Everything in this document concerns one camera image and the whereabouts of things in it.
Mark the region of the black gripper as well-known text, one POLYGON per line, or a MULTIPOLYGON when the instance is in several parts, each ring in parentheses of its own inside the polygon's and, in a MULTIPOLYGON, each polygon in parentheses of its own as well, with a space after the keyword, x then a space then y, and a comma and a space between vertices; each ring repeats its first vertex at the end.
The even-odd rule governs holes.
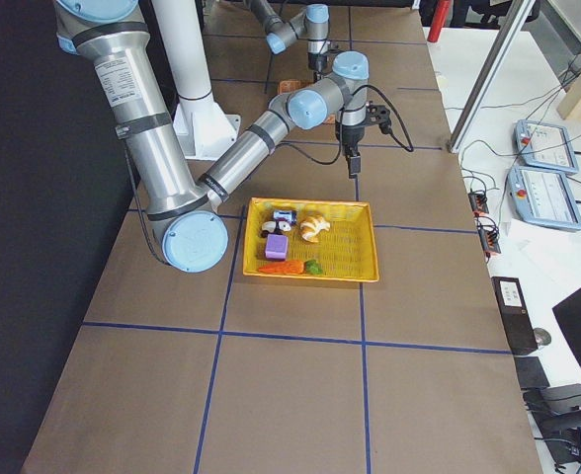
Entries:
POLYGON ((313 53, 307 55, 308 68, 313 72, 324 72, 328 65, 328 55, 326 53, 313 53))
POLYGON ((335 136, 340 146, 344 148, 350 179, 355 179, 361 173, 362 157, 358 144, 365 136, 365 128, 363 122, 353 125, 335 122, 335 136))

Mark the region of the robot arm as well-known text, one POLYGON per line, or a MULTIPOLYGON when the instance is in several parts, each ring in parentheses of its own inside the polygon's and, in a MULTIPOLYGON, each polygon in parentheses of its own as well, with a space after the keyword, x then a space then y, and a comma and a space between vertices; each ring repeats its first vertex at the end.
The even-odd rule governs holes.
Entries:
POLYGON ((365 117, 367 58, 339 53, 332 70, 307 87, 275 97, 247 128, 214 100, 196 5, 153 5, 177 88, 183 126, 176 127, 146 48, 149 29, 134 1, 58 1, 60 47, 90 60, 124 144, 149 196, 141 217, 156 241, 151 252, 187 273, 223 257, 228 233, 217 208, 295 128, 312 129, 330 115, 348 125, 365 117))
POLYGON ((246 0, 244 6, 265 30, 267 44, 273 54, 289 49, 300 39, 307 40, 308 68, 321 76, 328 64, 329 7, 310 4, 290 20, 277 14, 268 1, 246 0))

